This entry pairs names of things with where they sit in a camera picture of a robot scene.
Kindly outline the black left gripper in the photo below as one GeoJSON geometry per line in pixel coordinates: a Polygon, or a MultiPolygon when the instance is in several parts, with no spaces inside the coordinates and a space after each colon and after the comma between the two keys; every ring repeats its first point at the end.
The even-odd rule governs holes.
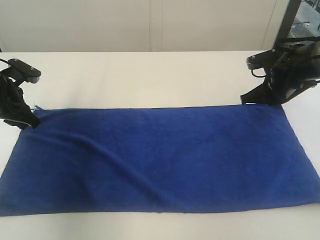
{"type": "Polygon", "coordinates": [[[3,122],[19,129],[35,129],[40,123],[13,81],[0,74],[0,118],[3,122]]]}

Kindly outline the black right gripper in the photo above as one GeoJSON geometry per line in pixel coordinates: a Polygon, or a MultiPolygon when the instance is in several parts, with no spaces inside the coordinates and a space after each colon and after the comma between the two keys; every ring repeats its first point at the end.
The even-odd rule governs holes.
{"type": "Polygon", "coordinates": [[[320,83],[320,42],[295,44],[270,70],[262,83],[240,96],[241,104],[284,104],[320,83]]]}

